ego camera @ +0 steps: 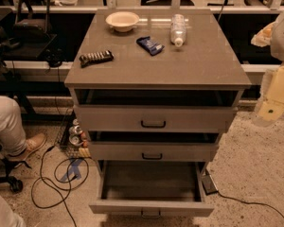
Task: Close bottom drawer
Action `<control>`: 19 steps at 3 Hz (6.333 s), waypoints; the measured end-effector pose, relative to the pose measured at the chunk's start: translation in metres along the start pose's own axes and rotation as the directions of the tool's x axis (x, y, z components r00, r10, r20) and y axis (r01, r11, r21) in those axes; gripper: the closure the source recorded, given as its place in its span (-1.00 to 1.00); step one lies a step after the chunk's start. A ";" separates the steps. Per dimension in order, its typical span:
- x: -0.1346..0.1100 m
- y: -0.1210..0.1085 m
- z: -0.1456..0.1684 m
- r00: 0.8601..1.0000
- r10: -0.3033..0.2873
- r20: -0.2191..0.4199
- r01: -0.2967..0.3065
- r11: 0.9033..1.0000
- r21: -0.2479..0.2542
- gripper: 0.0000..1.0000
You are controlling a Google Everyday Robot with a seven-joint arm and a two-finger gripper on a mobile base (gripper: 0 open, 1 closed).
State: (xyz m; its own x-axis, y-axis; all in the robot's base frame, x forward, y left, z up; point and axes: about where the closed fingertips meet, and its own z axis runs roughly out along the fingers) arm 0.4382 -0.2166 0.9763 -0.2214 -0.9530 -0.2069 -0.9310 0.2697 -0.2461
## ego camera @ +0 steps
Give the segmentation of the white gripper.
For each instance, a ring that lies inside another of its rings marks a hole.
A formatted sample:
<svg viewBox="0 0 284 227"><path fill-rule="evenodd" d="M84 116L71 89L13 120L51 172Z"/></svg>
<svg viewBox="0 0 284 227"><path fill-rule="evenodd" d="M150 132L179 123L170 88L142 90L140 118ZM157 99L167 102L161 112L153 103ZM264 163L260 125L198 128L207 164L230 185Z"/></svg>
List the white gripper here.
<svg viewBox="0 0 284 227"><path fill-rule="evenodd" d="M269 127L284 113L284 62L275 69L265 72L260 98L254 110L252 122L259 127Z"/></svg>

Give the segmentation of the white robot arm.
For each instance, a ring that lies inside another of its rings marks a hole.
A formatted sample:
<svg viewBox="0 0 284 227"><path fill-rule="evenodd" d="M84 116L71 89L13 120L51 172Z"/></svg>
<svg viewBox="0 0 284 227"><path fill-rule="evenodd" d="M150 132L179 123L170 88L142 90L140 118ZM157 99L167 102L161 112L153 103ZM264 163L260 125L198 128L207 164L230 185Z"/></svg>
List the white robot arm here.
<svg viewBox="0 0 284 227"><path fill-rule="evenodd" d="M281 61L277 69L268 69L264 73L255 107L253 123L268 127L284 114L284 10L252 38L251 44L269 45L271 56Z"/></svg>

